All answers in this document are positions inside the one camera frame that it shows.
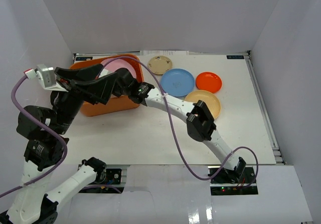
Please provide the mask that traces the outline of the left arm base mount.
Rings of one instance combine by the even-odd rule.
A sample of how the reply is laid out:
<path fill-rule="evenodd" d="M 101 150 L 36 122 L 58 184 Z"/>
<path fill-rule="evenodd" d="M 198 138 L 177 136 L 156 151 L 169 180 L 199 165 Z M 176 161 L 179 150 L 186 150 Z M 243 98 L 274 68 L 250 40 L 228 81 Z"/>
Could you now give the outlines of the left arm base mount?
<path fill-rule="evenodd" d="M 124 181 L 122 169 L 109 168 L 106 169 L 105 177 L 100 182 L 93 182 L 88 187 L 80 190 L 80 193 L 95 193 L 95 194 L 121 194 L 124 190 Z"/>

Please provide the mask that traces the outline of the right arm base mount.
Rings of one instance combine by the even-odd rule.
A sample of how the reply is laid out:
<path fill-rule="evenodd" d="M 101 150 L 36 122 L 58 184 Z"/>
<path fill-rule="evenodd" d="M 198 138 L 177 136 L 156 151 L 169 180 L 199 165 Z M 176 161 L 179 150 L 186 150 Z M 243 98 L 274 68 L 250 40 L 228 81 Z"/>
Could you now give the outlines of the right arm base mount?
<path fill-rule="evenodd" d="M 226 172 L 220 173 L 210 180 L 210 190 L 212 196 L 236 196 L 236 195 L 258 195 L 256 181 L 251 186 L 246 187 L 255 176 L 253 167 L 246 167 L 241 179 L 238 181 L 229 180 Z"/>

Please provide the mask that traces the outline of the pink round plate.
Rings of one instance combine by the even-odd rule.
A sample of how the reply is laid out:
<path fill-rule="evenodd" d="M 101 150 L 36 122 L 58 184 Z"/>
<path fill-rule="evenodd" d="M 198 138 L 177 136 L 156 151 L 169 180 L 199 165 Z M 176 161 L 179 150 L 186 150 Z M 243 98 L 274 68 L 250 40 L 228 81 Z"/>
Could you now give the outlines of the pink round plate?
<path fill-rule="evenodd" d="M 108 59 L 105 59 L 101 62 L 101 64 L 103 66 L 105 66 L 105 64 L 108 62 Z M 129 72 L 131 73 L 131 75 L 136 78 L 136 71 L 134 69 L 134 67 L 129 64 L 127 61 L 123 60 L 123 59 L 117 59 L 112 61 L 111 63 L 109 63 L 108 65 L 106 65 L 104 67 L 104 69 L 102 70 L 102 72 L 100 73 L 99 77 L 103 77 L 109 73 L 115 72 L 116 70 L 118 70 L 119 68 L 126 68 L 127 70 L 129 70 Z"/>

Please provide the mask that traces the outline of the blue round plate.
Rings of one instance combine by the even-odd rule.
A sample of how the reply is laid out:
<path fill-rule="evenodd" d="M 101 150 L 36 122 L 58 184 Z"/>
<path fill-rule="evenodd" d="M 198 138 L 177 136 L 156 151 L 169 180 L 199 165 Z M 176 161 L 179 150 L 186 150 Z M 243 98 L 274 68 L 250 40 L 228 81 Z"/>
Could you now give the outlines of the blue round plate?
<path fill-rule="evenodd" d="M 193 91 L 195 79 L 193 75 L 180 68 L 167 71 L 160 80 L 162 89 L 171 96 L 185 97 Z"/>

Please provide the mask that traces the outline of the yellow round plate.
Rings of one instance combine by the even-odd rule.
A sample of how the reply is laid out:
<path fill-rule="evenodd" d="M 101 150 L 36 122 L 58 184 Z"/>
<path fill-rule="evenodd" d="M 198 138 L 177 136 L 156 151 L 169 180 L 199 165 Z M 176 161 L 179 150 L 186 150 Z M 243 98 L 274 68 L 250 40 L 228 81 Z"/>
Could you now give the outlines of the yellow round plate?
<path fill-rule="evenodd" d="M 221 103 L 219 99 L 213 93 L 206 90 L 195 90 L 185 97 L 185 101 L 188 102 L 197 103 L 200 100 L 207 105 L 210 113 L 216 120 L 221 111 Z"/>

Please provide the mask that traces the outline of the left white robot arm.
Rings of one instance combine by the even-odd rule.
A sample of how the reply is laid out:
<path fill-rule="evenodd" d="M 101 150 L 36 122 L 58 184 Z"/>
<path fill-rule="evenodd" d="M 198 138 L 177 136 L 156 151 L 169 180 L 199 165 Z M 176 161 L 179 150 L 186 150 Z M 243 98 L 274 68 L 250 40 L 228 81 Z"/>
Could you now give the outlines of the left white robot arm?
<path fill-rule="evenodd" d="M 60 208 L 79 191 L 104 186 L 107 166 L 92 157 L 57 188 L 47 190 L 54 170 L 67 156 L 64 134 L 82 104 L 108 103 L 118 77 L 103 73 L 100 64 L 77 70 L 39 65 L 24 72 L 25 80 L 37 78 L 51 92 L 52 107 L 17 105 L 17 132 L 28 143 L 21 184 L 13 189 L 15 199 L 1 214 L 1 223 L 54 223 Z"/>

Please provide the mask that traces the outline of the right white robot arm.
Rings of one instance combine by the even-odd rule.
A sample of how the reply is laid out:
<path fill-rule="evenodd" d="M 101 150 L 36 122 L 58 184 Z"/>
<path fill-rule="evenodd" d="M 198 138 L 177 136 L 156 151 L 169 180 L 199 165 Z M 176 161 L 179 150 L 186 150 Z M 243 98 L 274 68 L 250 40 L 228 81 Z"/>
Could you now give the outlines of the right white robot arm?
<path fill-rule="evenodd" d="M 113 90 L 115 96 L 126 95 L 131 101 L 146 107 L 153 107 L 176 116 L 187 126 L 190 138 L 205 144 L 222 164 L 227 179 L 240 182 L 245 176 L 246 162 L 226 144 L 220 136 L 215 120 L 203 101 L 188 102 L 171 95 L 146 82 L 138 82 L 126 68 L 120 68 Z"/>

